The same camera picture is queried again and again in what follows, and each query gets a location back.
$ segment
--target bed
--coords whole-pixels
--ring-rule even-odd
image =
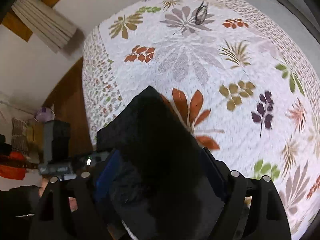
[[[272,178],[295,240],[320,208],[320,46],[276,0],[249,1],[265,13],[245,0],[144,0],[95,27],[82,72],[90,137],[153,86],[216,159]]]

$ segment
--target silver screw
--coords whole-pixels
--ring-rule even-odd
[[[90,176],[90,172],[88,172],[88,171],[85,171],[85,172],[81,173],[81,177],[82,178],[87,178],[89,176]]]
[[[56,183],[58,181],[58,178],[57,177],[52,177],[51,179],[50,179],[50,182],[51,183]]]
[[[263,176],[263,179],[266,181],[266,182],[270,182],[271,181],[271,178],[267,175],[264,175]]]
[[[240,173],[238,171],[231,171],[231,175],[233,177],[239,177],[240,176]]]

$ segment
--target white wall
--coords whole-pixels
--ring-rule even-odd
[[[51,90],[82,56],[90,31],[122,8],[139,0],[60,0],[55,10],[82,31],[63,52],[54,54],[35,35],[29,42],[0,26],[0,91],[16,102],[37,109]]]

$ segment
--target wooden trim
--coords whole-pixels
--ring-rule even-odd
[[[52,8],[59,0],[41,1]],[[18,16],[16,16],[12,10],[6,14],[1,24],[6,26],[9,30],[17,34],[25,41],[28,41],[32,35],[32,31],[18,18]]]

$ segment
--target purple leaf print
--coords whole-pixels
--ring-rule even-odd
[[[272,110],[273,110],[273,100],[271,99],[271,92],[265,91],[264,95],[259,96],[260,103],[257,104],[257,113],[251,112],[252,120],[255,123],[260,123],[260,137],[262,132],[262,125],[268,130],[272,128],[271,122],[273,120]]]

